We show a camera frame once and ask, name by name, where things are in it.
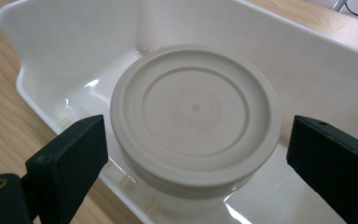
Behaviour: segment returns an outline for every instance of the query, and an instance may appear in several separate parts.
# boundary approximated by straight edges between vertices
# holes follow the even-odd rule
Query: white tray
[[[294,114],[358,138],[357,49],[240,0],[17,1],[0,10],[0,27],[21,57],[19,93],[55,133],[104,114],[111,162],[101,179],[143,222],[344,223],[285,155]],[[241,190],[199,216],[167,212],[141,195],[110,124],[120,75],[148,52],[176,44],[239,54],[265,74],[282,106],[272,157]]]

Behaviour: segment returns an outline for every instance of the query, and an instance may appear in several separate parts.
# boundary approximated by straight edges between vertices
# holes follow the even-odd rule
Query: table top
[[[0,7],[12,0],[0,0]],[[248,0],[286,19],[358,48],[358,20],[302,0]],[[20,59],[0,31],[0,174],[25,175],[25,161],[55,133],[16,91]],[[139,223],[98,179],[72,223]]]

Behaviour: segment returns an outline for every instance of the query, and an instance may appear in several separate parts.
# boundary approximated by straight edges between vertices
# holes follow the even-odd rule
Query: round lid
[[[113,93],[111,120],[138,166],[191,187],[251,175],[281,132],[278,100],[262,73],[198,45],[159,49],[130,66]]]

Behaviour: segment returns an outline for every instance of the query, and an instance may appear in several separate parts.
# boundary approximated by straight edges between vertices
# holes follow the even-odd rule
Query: wood grain
[[[285,18],[358,48],[358,20],[300,0],[248,0]],[[11,2],[0,0],[0,7]],[[0,174],[25,174],[25,161],[55,133],[17,94],[20,60],[0,31]],[[139,223],[120,199],[97,180],[73,223]]]

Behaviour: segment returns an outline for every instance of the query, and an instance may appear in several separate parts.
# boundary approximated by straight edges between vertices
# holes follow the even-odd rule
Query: round container
[[[111,120],[131,169],[188,199],[244,185],[281,132],[277,96],[263,74],[239,56],[199,45],[135,62],[116,85]]]

